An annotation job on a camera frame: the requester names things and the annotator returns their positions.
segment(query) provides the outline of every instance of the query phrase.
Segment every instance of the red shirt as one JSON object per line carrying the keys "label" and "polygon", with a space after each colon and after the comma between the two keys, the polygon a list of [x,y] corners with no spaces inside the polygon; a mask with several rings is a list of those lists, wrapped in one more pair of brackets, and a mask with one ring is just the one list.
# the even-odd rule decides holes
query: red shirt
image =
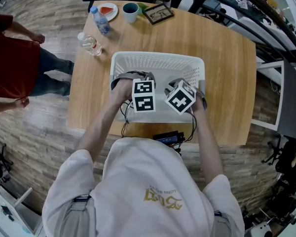
{"label": "red shirt", "polygon": [[0,97],[21,98],[34,87],[39,64],[39,44],[3,35],[13,16],[0,15]]}

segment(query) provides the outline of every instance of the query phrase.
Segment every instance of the wire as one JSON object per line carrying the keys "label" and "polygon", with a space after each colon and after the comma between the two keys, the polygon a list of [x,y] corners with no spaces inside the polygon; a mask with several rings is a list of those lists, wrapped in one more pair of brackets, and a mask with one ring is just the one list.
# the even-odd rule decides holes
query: wire
{"label": "wire", "polygon": [[243,204],[240,206],[240,208],[242,208],[243,206],[246,206],[246,205],[247,205],[252,199],[254,199],[254,198],[260,196],[261,193],[264,192],[267,188],[270,188],[270,187],[269,187],[269,186],[266,186],[262,191],[260,191],[259,194],[257,194],[257,195],[253,195],[253,196],[252,196],[247,202],[243,203]]}
{"label": "wire", "polygon": [[[131,104],[131,103],[132,103],[132,101],[129,100],[129,104]],[[133,105],[130,106],[130,108],[132,108],[132,109],[134,108],[134,103],[133,103]]]}
{"label": "wire", "polygon": [[173,149],[174,149],[175,146],[178,145],[178,148],[176,148],[176,150],[177,150],[177,149],[179,149],[181,147],[183,142],[187,142],[187,141],[190,141],[190,140],[193,139],[194,132],[196,131],[196,128],[197,128],[197,121],[196,121],[196,117],[192,113],[190,113],[190,112],[187,112],[187,113],[189,113],[192,116],[192,132],[191,132],[191,135],[185,141],[173,144],[171,146]]}
{"label": "wire", "polygon": [[126,104],[127,105],[127,107],[126,107],[126,109],[125,109],[125,113],[123,112],[123,110],[122,110],[122,106],[120,106],[120,112],[123,114],[123,116],[124,116],[124,118],[125,118],[125,124],[123,125],[123,127],[122,127],[122,131],[121,131],[121,135],[122,135],[122,138],[124,138],[125,137],[125,131],[126,131],[126,126],[127,126],[127,124],[129,124],[129,122],[128,122],[128,119],[127,119],[127,110],[128,110],[128,107],[131,107],[130,105],[133,103],[133,101],[130,101],[129,103],[126,103],[126,102],[124,102],[123,104]]}
{"label": "wire", "polygon": [[273,90],[274,92],[277,92],[277,94],[281,95],[281,93],[279,92],[279,90],[278,90],[278,87],[277,87],[277,86],[276,86],[276,89],[274,89],[274,88],[273,88],[273,85],[272,85],[272,80],[270,80],[270,84],[271,84],[272,90]]}

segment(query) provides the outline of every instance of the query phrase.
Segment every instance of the desk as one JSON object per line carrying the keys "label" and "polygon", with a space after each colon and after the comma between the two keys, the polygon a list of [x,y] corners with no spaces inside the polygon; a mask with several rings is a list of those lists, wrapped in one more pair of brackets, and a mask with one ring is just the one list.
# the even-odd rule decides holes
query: desk
{"label": "desk", "polygon": [[[95,5],[105,1],[94,2]],[[109,39],[101,35],[89,14],[84,32],[93,35],[104,52],[90,56],[79,49],[70,92],[68,126],[86,129],[109,95],[111,57],[117,51],[150,51],[200,57],[205,63],[207,118],[220,145],[247,141],[256,90],[255,44],[240,34],[204,17],[173,9],[175,17],[151,25],[144,16],[128,24],[118,6],[110,22]],[[123,122],[113,122],[110,134],[120,135]],[[191,133],[191,124],[131,123],[127,136],[151,138],[167,131]]]}

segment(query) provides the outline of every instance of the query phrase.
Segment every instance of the white laundry basket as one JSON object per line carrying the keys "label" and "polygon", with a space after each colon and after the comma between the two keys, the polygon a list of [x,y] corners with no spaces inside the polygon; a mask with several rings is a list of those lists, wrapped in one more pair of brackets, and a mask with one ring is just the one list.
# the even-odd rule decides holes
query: white laundry basket
{"label": "white laundry basket", "polygon": [[[135,113],[128,108],[129,122],[142,123],[190,123],[190,114],[177,114],[164,99],[164,89],[175,78],[184,78],[190,85],[198,87],[201,81],[201,90],[205,92],[205,68],[201,58],[154,52],[117,52],[112,57],[110,83],[121,73],[128,71],[152,72],[156,81],[156,112]],[[125,121],[119,111],[115,117],[118,121]]]}

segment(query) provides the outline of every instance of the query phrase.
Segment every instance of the jeans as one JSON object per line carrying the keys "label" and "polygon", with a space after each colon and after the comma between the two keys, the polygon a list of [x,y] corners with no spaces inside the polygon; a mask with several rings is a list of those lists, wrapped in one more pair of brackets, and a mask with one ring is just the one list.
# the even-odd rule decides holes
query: jeans
{"label": "jeans", "polygon": [[41,96],[47,93],[54,93],[61,96],[68,96],[70,93],[70,82],[58,81],[44,74],[47,71],[58,70],[72,75],[74,63],[69,60],[57,58],[52,53],[40,47],[39,66],[34,88],[29,96]]}

